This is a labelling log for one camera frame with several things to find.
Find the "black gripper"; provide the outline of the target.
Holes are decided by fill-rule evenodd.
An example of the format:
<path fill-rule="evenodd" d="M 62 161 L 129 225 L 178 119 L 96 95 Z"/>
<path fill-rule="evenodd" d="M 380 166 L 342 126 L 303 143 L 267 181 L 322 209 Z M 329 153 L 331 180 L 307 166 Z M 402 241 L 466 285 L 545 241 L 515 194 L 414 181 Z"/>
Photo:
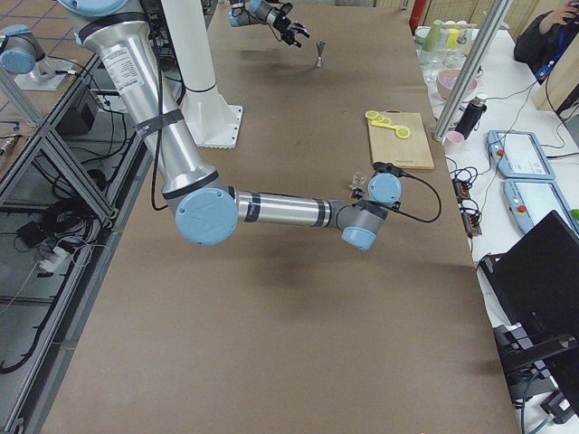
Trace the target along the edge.
<path fill-rule="evenodd" d="M 301 42 L 297 40 L 297 34 L 301 34 L 306 38 L 310 37 L 308 29 L 299 21 L 292 22 L 289 19 L 289 13 L 293 9 L 292 3 L 284 3 L 280 7 L 276 7 L 273 27 L 280 33 L 280 38 L 289 46 L 302 47 Z"/>

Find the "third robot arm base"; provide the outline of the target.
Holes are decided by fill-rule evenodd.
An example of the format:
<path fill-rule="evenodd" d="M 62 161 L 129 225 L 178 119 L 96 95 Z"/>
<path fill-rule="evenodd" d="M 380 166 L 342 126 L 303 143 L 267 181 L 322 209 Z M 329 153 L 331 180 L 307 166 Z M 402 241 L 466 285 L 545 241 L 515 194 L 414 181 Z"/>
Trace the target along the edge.
<path fill-rule="evenodd" d="M 1 66 L 15 75 L 21 90 L 56 91 L 64 80 L 32 30 L 13 24 L 1 30 Z"/>

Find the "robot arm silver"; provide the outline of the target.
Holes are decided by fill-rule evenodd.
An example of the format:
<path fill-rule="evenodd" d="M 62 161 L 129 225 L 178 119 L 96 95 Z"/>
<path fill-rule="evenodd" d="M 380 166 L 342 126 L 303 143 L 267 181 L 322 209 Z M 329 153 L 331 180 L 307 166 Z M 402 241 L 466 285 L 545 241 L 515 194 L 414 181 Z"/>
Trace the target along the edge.
<path fill-rule="evenodd" d="M 268 26 L 279 42 L 302 46 L 297 40 L 301 34 L 310 37 L 307 28 L 300 22 L 292 22 L 289 13 L 293 9 L 290 2 L 281 1 L 230 1 L 229 21 L 232 27 L 261 24 Z"/>
<path fill-rule="evenodd" d="M 297 196 L 239 191 L 226 184 L 199 154 L 202 146 L 232 148 L 242 108 L 219 93 L 201 5 L 161 5 L 184 80 L 177 102 L 149 37 L 139 1 L 66 1 L 79 45 L 96 53 L 132 117 L 138 136 L 164 181 L 163 197 L 188 241 L 212 246 L 225 241 L 238 222 L 335 227 L 342 239 L 369 249 L 390 212 L 400 206 L 402 170 L 379 164 L 369 185 L 351 204 Z"/>

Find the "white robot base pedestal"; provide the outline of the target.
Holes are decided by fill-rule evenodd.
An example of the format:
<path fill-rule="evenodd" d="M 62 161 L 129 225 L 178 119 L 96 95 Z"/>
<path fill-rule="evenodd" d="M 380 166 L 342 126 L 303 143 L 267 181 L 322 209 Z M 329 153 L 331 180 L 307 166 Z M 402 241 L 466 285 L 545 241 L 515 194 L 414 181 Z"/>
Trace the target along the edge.
<path fill-rule="evenodd" d="M 195 143 L 235 148 L 242 107 L 228 104 L 218 90 L 201 3 L 163 0 L 161 5 L 185 85 L 180 107 Z"/>

